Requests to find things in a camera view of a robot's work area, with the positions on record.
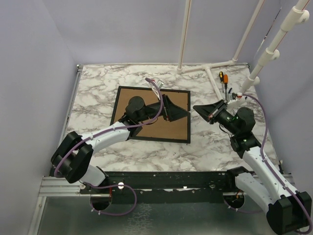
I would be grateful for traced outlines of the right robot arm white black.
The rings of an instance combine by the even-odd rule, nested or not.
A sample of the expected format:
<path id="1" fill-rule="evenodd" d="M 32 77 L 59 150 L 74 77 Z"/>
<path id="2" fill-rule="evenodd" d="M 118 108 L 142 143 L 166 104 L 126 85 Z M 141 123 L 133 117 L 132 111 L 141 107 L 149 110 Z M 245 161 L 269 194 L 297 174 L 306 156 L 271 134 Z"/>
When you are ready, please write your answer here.
<path id="1" fill-rule="evenodd" d="M 274 166 L 265 155 L 263 146 L 254 136 L 254 112 L 240 108 L 235 115 L 227 111 L 227 104 L 220 100 L 209 105 L 195 105 L 194 110 L 208 123 L 218 123 L 232 134 L 232 149 L 256 173 L 259 180 L 244 167 L 227 171 L 225 187 L 229 191 L 240 189 L 265 213 L 271 229 L 278 235 L 288 232 L 305 234 L 313 230 L 311 220 L 312 199 L 307 192 L 300 192 Z"/>

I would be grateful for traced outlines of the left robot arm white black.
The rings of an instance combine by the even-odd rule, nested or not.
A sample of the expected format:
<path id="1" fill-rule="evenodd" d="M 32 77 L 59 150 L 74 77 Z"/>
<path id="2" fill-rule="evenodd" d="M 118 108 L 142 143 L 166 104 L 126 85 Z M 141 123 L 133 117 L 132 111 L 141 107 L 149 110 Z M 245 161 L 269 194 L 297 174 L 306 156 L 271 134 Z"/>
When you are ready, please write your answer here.
<path id="1" fill-rule="evenodd" d="M 189 115 L 188 111 L 175 105 L 167 95 L 161 100 L 146 105 L 140 96 L 132 97 L 124 115 L 108 128 L 94 133 L 70 132 L 63 139 L 51 158 L 55 167 L 54 176 L 64 177 L 69 183 L 77 181 L 91 185 L 97 193 L 107 190 L 106 174 L 97 166 L 90 165 L 93 154 L 113 144 L 135 137 L 143 128 L 163 117 L 173 122 Z"/>

